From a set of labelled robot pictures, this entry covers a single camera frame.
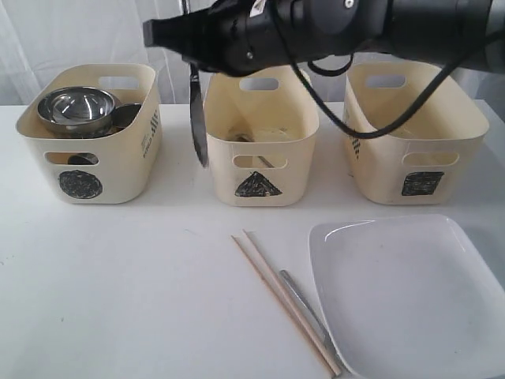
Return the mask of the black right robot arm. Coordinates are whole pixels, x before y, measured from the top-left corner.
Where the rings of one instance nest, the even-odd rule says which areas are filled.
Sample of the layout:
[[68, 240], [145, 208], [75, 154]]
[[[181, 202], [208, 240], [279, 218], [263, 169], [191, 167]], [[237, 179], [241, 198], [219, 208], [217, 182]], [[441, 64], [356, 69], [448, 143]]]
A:
[[465, 68], [504, 71], [501, 1], [217, 1], [145, 21], [143, 37], [232, 77], [357, 52], [442, 65], [471, 47]]

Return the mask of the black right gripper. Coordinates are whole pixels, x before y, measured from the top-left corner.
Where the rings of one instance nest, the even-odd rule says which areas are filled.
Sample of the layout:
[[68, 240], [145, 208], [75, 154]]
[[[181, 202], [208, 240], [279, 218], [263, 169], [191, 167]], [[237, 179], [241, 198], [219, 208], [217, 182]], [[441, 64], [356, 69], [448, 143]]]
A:
[[162, 47], [207, 73], [245, 77], [287, 64], [271, 16], [276, 7], [282, 35], [289, 39], [300, 28], [299, 1], [261, 1], [263, 11], [252, 15], [254, 1], [216, 1], [210, 7], [142, 24], [144, 45]]

